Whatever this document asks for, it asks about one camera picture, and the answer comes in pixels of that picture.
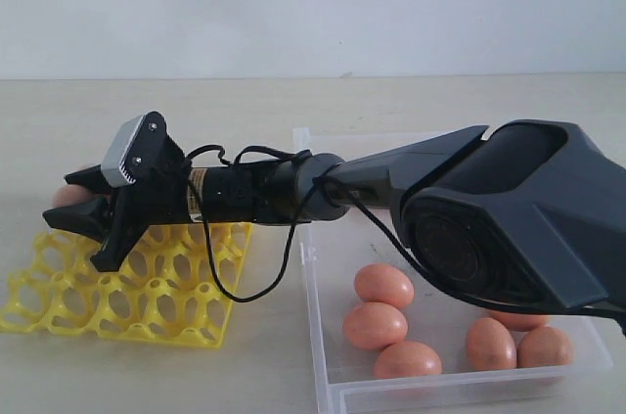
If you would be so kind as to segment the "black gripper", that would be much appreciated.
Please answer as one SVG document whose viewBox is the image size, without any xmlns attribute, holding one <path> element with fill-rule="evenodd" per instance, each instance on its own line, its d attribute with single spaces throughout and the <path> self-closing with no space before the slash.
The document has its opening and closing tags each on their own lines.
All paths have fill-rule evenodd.
<svg viewBox="0 0 626 414">
<path fill-rule="evenodd" d="M 307 190 L 298 176 L 313 157 L 310 151 L 251 146 L 244 152 L 269 158 L 243 162 L 237 156 L 228 161 L 218 145 L 185 154 L 165 139 L 145 179 L 114 189 L 99 168 L 79 168 L 65 176 L 66 184 L 88 188 L 98 197 L 47 209 L 42 217 L 53 229 L 99 242 L 93 261 L 99 271 L 118 270 L 151 225 L 206 221 L 279 226 L 304 221 L 298 207 Z"/>
</svg>

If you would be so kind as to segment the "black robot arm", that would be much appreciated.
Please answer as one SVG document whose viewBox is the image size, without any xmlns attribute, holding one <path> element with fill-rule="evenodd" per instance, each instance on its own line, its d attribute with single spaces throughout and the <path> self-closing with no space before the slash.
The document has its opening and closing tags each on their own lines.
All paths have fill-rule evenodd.
<svg viewBox="0 0 626 414">
<path fill-rule="evenodd" d="M 576 124 L 477 125 L 351 161 L 252 151 L 257 161 L 196 167 L 150 112 L 120 127 L 101 163 L 66 176 L 91 200 L 43 217 L 98 242 L 93 265 L 113 272 L 154 225 L 294 228 L 385 209 L 391 244 L 454 299 L 625 321 L 625 169 Z"/>
</svg>

